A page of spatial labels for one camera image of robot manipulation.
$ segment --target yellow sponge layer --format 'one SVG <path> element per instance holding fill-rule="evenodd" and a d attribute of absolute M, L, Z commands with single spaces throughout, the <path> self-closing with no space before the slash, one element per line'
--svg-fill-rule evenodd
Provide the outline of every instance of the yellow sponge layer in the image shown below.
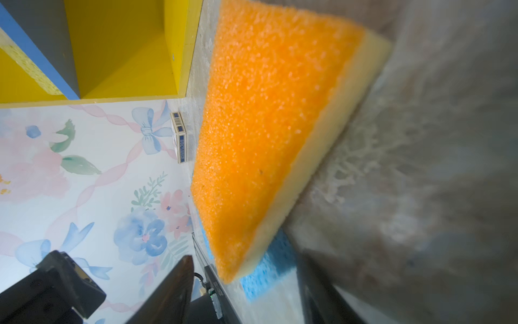
<path fill-rule="evenodd" d="M 351 21 L 222 0 L 192 193 L 225 282 L 253 271 L 389 52 Z"/>
<path fill-rule="evenodd" d="M 60 95 L 61 91 L 52 81 L 34 64 L 34 62 L 0 29 L 0 49 L 6 52 L 38 85 L 51 95 Z"/>

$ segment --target wall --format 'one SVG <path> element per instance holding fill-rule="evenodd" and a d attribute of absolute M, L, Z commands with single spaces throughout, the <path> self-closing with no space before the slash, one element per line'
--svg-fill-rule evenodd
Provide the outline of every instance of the wall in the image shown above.
<path fill-rule="evenodd" d="M 51 250 L 106 292 L 121 323 L 194 254 L 166 101 L 0 109 L 0 291 Z"/>

